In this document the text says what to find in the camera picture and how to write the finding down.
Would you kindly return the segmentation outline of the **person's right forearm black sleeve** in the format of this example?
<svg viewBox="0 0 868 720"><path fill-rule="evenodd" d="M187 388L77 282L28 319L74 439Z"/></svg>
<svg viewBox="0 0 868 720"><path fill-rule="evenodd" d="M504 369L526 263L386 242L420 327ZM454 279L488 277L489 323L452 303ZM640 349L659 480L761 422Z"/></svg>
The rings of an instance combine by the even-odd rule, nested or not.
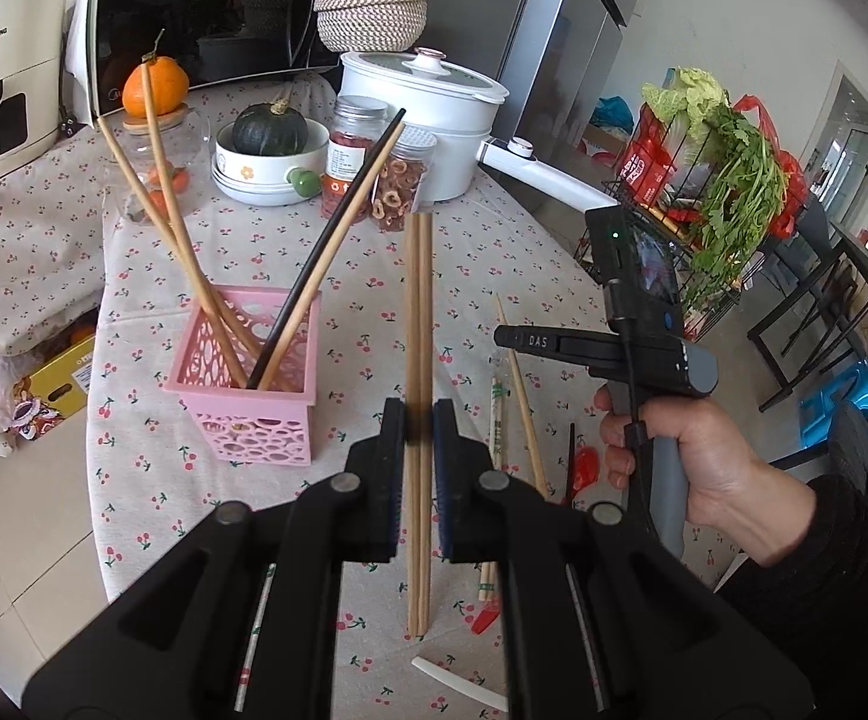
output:
<svg viewBox="0 0 868 720"><path fill-rule="evenodd" d="M741 564L720 596L808 679L824 718L868 718L868 502L838 476L782 561Z"/></svg>

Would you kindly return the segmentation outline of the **person's right hand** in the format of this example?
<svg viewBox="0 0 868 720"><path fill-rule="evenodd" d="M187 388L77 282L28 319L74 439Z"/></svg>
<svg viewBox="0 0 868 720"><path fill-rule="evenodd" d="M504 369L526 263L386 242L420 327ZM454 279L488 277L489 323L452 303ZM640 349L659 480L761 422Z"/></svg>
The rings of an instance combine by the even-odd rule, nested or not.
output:
<svg viewBox="0 0 868 720"><path fill-rule="evenodd" d="M680 444L687 522L723 533L761 566L800 546L815 516L815 491L762 460L715 401L652 398L639 418L651 437Z"/></svg>

